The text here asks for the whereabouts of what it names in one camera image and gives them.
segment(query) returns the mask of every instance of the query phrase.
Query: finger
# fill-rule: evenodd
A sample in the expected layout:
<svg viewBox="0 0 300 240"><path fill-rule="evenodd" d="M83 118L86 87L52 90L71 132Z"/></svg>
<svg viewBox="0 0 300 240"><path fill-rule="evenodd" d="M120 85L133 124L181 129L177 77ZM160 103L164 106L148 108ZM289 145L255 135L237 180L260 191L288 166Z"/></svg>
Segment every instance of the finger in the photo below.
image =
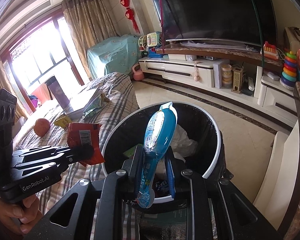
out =
<svg viewBox="0 0 300 240"><path fill-rule="evenodd" d="M5 203L1 198L0 198L0 214L2 216L7 216L11 218L22 218L24 216L24 212L20 206L16 204Z"/></svg>
<svg viewBox="0 0 300 240"><path fill-rule="evenodd" d="M29 208L24 208L24 216L20 219L20 221L24 224L31 222L36 218L38 210L39 199L36 197L36 199Z"/></svg>
<svg viewBox="0 0 300 240"><path fill-rule="evenodd" d="M22 231L20 230L19 226L12 220L12 218L0 214L0 221L7 229L12 231L13 233L22 235Z"/></svg>
<svg viewBox="0 0 300 240"><path fill-rule="evenodd" d="M23 224L20 226L20 230L22 231L23 234L27 234L30 232L30 230L36 225L36 223L43 217L42 213L40 210L37 212L37 216L35 217L34 220L27 224Z"/></svg>
<svg viewBox="0 0 300 240"><path fill-rule="evenodd" d="M37 198L37 196L35 194L33 194L30 197L27 197L23 200L23 204L25 205L26 208L31 207L32 203L35 201L35 199Z"/></svg>

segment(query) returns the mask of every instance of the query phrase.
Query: stacking ring toy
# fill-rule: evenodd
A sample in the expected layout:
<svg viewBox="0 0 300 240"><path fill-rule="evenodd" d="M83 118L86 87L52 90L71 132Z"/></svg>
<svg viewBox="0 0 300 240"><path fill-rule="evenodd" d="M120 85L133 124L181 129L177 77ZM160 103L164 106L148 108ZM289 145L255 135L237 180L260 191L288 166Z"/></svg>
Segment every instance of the stacking ring toy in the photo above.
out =
<svg viewBox="0 0 300 240"><path fill-rule="evenodd" d="M291 86L286 85L284 82L282 82L281 79L280 79L280 84L283 85L286 89L289 89L289 90L291 90L291 91L294 90L294 87L291 87Z"/></svg>
<svg viewBox="0 0 300 240"><path fill-rule="evenodd" d="M294 63L294 64L297 63L297 60L293 59L293 58L286 57L286 60L288 60L288 61L290 61L291 63Z"/></svg>
<svg viewBox="0 0 300 240"><path fill-rule="evenodd" d="M297 67L298 67L298 65L297 65L297 64L295 64L295 63L291 63L290 61L288 61L288 60L287 60L287 58L284 60L284 62L285 62L285 64L289 65L290 67L295 67L295 68L297 68Z"/></svg>
<svg viewBox="0 0 300 240"><path fill-rule="evenodd" d="M286 74L284 71L282 71L282 76L285 77L285 79L291 81L291 82L296 82L297 81L297 78L296 77L291 77L289 76L288 74Z"/></svg>
<svg viewBox="0 0 300 240"><path fill-rule="evenodd" d="M291 54L291 52L290 52L290 53L287 53L287 57L292 58L292 59L297 59L297 56Z"/></svg>
<svg viewBox="0 0 300 240"><path fill-rule="evenodd" d="M290 71L292 71L292 72L297 72L297 68L295 68L295 67L291 67L291 66L289 66L288 64L283 64L283 66L286 68L286 69L288 69L288 70L290 70Z"/></svg>
<svg viewBox="0 0 300 240"><path fill-rule="evenodd" d="M297 73L296 72L292 72L292 71L290 71L290 70L288 70L287 68L283 68L283 71L287 74L287 75L289 75L289 76L291 76L291 77L296 77L297 76Z"/></svg>
<svg viewBox="0 0 300 240"><path fill-rule="evenodd" d="M287 80L284 76L282 76L280 79L283 83L285 83L289 87L295 86L295 82L291 82L291 81Z"/></svg>

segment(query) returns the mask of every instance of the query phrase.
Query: red snack wrapper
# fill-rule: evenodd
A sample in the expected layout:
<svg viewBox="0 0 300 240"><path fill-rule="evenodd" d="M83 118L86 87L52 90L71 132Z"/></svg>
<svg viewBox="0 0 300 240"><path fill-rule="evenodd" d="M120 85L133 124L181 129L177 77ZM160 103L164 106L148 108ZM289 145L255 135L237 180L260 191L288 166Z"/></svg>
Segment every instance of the red snack wrapper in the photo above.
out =
<svg viewBox="0 0 300 240"><path fill-rule="evenodd" d="M100 148L99 148L99 131L101 124L93 123L78 123L73 122L69 124L68 130L68 146L72 149L77 146L82 146L84 144L92 145L94 149L94 154L91 159L80 161L83 166L95 165L104 163Z"/></svg>

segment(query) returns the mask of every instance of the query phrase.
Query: teal cloth cover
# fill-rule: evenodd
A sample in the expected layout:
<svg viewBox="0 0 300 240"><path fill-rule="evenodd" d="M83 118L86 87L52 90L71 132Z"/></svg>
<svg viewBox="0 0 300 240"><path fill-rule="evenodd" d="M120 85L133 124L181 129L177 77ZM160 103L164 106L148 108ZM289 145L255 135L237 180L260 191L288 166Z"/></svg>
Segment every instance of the teal cloth cover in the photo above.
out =
<svg viewBox="0 0 300 240"><path fill-rule="evenodd" d="M106 39L89 48L87 57L93 79L113 72L129 74L141 57L138 37L126 34Z"/></svg>

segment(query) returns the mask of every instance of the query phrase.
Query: pink kettlebell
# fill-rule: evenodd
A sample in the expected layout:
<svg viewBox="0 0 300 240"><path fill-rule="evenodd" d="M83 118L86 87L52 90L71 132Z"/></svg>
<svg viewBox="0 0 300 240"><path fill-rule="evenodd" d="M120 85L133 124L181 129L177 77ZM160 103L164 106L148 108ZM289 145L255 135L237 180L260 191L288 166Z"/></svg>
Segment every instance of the pink kettlebell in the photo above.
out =
<svg viewBox="0 0 300 240"><path fill-rule="evenodd" d="M142 72L139 63L133 65L132 71L133 71L133 79L134 79L135 81L140 81L140 80L145 79L145 75L144 75L144 73Z"/></svg>

